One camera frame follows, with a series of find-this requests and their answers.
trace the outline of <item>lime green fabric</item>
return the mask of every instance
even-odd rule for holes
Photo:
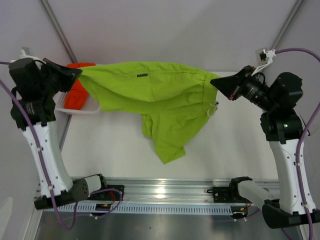
[[[142,132],[166,164],[214,113],[217,75],[169,62],[124,62],[81,68],[79,80],[102,111],[139,113]]]

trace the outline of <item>white table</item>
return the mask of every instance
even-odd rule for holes
[[[275,160],[260,127],[262,111],[243,97],[229,101],[219,92],[217,101],[218,111],[185,145],[186,156],[167,164],[143,136],[139,114],[74,115],[62,150],[65,167],[72,177],[276,180]]]

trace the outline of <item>white basket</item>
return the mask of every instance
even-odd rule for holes
[[[64,113],[67,113],[70,115],[97,114],[100,112],[99,103],[90,95],[88,95],[81,110],[73,110],[73,109],[64,108],[67,94],[68,94],[67,92],[58,92],[53,97],[53,100],[55,102],[55,110],[60,111],[60,112],[64,112]]]

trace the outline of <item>gray wall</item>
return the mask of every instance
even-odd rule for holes
[[[37,0],[2,0],[0,23],[0,61],[17,59],[21,47],[26,46],[41,58],[70,62]],[[10,88],[14,86],[7,66],[0,65],[0,79]],[[11,99],[0,88],[0,205],[13,198],[3,239],[19,240],[31,217],[39,177],[27,141],[10,117],[11,107]],[[61,129],[66,118],[58,117]]]
[[[294,22],[288,35],[278,48],[307,48],[320,55],[320,1],[308,0]],[[282,72],[291,72],[302,78],[303,97],[298,102],[296,110],[305,121],[320,101],[320,63],[306,53],[282,53],[265,71],[269,83],[272,83]],[[311,136],[305,139],[304,161],[308,183],[313,200],[320,208],[320,116],[317,116],[311,126]],[[314,225],[318,230],[320,223]]]
[[[78,61],[163,61],[208,71],[256,64],[296,0],[52,0]]]

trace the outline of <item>red fabric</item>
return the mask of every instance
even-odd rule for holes
[[[77,69],[82,67],[95,66],[95,63],[90,62],[80,62],[80,63],[71,63],[68,64],[68,68]],[[71,90],[65,97],[64,108],[65,109],[73,109],[73,110],[81,110],[81,108],[86,103],[88,98],[88,92],[81,85],[79,80],[76,80]]]

